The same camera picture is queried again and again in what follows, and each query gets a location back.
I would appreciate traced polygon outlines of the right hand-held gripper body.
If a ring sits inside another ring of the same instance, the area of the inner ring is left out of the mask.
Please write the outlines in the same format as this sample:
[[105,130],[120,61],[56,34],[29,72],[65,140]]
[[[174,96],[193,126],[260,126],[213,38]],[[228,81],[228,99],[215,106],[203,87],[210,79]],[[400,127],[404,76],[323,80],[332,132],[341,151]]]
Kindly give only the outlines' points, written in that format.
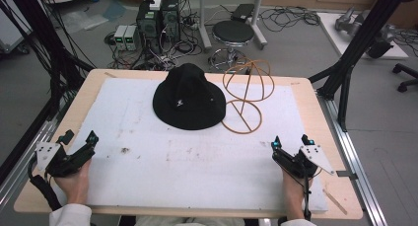
[[322,169],[330,175],[335,173],[318,145],[303,145],[296,155],[291,155],[282,148],[280,152],[273,151],[272,158],[285,171],[299,179],[313,178],[317,169]]

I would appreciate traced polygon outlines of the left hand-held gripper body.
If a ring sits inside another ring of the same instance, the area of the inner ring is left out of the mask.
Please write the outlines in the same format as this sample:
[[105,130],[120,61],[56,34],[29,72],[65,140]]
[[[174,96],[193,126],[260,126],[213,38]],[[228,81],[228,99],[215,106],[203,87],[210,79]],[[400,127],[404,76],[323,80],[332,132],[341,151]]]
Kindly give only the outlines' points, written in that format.
[[37,168],[53,177],[64,178],[75,174],[95,154],[95,145],[86,143],[75,153],[68,155],[60,143],[36,144]]

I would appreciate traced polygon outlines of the person's left hand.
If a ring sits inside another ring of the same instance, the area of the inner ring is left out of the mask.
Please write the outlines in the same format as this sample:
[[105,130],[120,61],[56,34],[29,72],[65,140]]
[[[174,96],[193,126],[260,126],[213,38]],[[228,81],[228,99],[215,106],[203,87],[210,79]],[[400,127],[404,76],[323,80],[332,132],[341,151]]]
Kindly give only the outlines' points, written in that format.
[[54,179],[65,193],[68,204],[85,204],[87,202],[90,165],[91,160],[87,161],[77,173],[65,178]]

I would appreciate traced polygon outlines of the person's right hand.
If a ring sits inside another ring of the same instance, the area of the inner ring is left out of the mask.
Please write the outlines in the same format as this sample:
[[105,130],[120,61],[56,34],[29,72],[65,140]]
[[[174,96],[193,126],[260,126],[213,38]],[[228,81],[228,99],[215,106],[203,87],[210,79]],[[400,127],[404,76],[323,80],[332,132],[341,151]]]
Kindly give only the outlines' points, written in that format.
[[282,191],[288,220],[304,219],[302,204],[305,199],[306,181],[283,171]]

